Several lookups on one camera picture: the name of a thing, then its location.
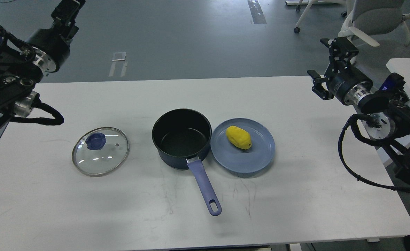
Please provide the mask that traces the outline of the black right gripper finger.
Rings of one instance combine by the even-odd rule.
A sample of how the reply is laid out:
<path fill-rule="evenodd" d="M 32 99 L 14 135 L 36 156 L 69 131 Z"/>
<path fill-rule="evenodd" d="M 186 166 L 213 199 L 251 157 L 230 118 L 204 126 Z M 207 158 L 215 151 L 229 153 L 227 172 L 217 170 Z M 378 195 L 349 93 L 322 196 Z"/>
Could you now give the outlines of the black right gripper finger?
<path fill-rule="evenodd" d="M 313 87 L 311 90 L 322 100 L 330 100 L 334 98 L 334 94 L 325 89 L 322 84 L 328 82 L 327 77 L 321 77 L 315 70 L 307 70 L 308 76 L 312 78 Z"/>
<path fill-rule="evenodd" d="M 326 74 L 336 74 L 352 66 L 351 59 L 359 54 L 359 49 L 348 38 L 321 38 L 321 44 L 329 49 L 329 65 Z"/>

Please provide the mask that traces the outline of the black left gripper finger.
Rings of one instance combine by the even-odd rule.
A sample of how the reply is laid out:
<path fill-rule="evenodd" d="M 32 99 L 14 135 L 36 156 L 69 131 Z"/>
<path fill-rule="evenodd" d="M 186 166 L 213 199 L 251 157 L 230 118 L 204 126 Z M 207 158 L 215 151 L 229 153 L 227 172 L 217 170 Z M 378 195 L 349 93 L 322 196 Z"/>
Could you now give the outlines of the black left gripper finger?
<path fill-rule="evenodd" d="M 85 0 L 62 0 L 51 14 L 51 28 L 60 35 L 76 35 L 79 28 L 75 25 L 75 19 L 85 3 Z"/>

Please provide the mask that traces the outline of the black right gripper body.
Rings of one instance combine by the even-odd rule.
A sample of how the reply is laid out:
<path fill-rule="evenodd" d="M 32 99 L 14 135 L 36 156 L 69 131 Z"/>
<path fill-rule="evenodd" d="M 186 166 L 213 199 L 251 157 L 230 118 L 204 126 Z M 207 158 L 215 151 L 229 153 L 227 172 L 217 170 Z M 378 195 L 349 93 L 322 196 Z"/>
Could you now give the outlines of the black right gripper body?
<path fill-rule="evenodd" d="M 356 67 L 342 67 L 340 70 L 328 67 L 325 72 L 328 94 L 325 99 L 337 98 L 343 105 L 359 105 L 361 99 L 370 95 L 372 80 Z"/>

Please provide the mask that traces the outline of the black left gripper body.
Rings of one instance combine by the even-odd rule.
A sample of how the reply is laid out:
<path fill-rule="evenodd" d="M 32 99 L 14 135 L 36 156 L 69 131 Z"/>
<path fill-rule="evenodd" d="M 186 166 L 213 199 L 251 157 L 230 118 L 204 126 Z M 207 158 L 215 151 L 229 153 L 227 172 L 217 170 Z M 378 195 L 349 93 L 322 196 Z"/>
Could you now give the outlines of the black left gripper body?
<path fill-rule="evenodd" d="M 43 73 L 56 73 L 70 55 L 72 36 L 56 28 L 38 29 L 28 38 L 35 50 L 33 64 Z"/>

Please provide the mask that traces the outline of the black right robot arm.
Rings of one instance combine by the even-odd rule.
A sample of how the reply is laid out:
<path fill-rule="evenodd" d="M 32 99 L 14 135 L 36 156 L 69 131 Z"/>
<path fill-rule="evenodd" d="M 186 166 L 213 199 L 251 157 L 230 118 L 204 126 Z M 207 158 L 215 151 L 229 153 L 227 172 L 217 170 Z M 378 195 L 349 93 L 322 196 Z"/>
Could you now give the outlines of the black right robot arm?
<path fill-rule="evenodd" d="M 410 99 L 404 91 L 404 78 L 391 73 L 380 88 L 372 92 L 372 80 L 351 63 L 359 50 L 348 38 L 322 38 L 320 42 L 329 50 L 329 64 L 323 76 L 315 70 L 307 71 L 312 78 L 312 92 L 322 100 L 336 98 L 342 105 L 354 105 L 359 110 L 348 118 L 338 139 L 343 166 L 357 181 L 410 193 L 410 106 L 407 105 Z M 343 140 L 348 129 L 360 142 L 382 148 L 396 165 L 396 178 L 407 186 L 378 184 L 348 167 L 343 156 Z"/>

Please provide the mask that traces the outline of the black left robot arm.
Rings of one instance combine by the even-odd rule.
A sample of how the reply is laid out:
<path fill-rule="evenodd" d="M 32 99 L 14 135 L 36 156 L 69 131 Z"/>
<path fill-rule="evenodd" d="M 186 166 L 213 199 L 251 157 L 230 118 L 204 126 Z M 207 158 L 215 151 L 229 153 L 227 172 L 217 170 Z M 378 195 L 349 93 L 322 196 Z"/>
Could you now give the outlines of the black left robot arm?
<path fill-rule="evenodd" d="M 64 123 L 61 113 L 42 102 L 33 89 L 45 73 L 56 73 L 69 57 L 79 30 L 75 19 L 84 5 L 84 0 L 62 0 L 51 14 L 51 27 L 36 30 L 26 41 L 0 24 L 0 130 L 10 122 Z"/>

